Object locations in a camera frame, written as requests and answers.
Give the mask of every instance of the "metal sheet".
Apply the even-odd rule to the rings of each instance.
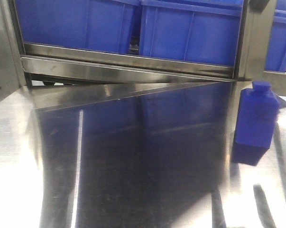
[[[124,66],[110,66],[47,57],[23,56],[25,72],[52,75],[82,81],[107,83],[184,83],[196,81],[232,81],[232,79],[193,76]]]
[[[5,96],[26,85],[8,0],[0,0],[0,85]]]
[[[251,167],[231,162],[249,83],[158,86],[24,88],[2,101],[0,227],[286,228],[286,108]]]
[[[40,44],[25,44],[26,53],[33,56],[54,57],[88,61],[107,65],[154,69],[160,71],[179,72],[202,76],[232,77],[232,67],[211,64],[199,64],[148,58],[142,56],[119,55],[88,50],[54,47]]]
[[[286,73],[264,71],[262,80],[271,83],[272,90],[279,96],[286,96]]]

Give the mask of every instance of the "stainless steel table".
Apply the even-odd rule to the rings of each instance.
[[[286,107],[231,162],[246,82],[40,87],[0,102],[0,228],[286,228]]]

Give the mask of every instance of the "plastic bottle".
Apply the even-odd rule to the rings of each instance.
[[[270,83],[252,82],[253,89],[243,89],[235,131],[235,142],[269,148],[274,132],[279,101]]]

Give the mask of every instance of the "stainless steel shelf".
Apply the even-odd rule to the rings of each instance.
[[[171,73],[49,57],[22,56],[21,60],[25,72],[80,81],[106,83],[234,81],[230,78]]]
[[[25,43],[25,49],[26,54],[32,56],[80,60],[91,63],[100,63],[122,67],[144,68],[201,76],[232,78],[233,72],[233,68],[229,66],[149,58],[133,55],[120,55],[40,44]]]

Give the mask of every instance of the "blue plastic crate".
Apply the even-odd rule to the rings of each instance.
[[[27,42],[127,53],[139,0],[16,0]]]
[[[241,6],[172,1],[141,1],[140,55],[233,66]],[[274,17],[266,69],[286,71],[286,11]]]
[[[286,11],[286,0],[277,0],[276,9]]]
[[[132,35],[134,37],[139,37],[139,35],[140,35],[142,11],[143,11],[142,6],[136,7],[135,11],[134,11],[134,26],[133,26],[133,32],[132,32]]]
[[[234,3],[234,4],[243,4],[243,0],[216,0],[216,1]]]

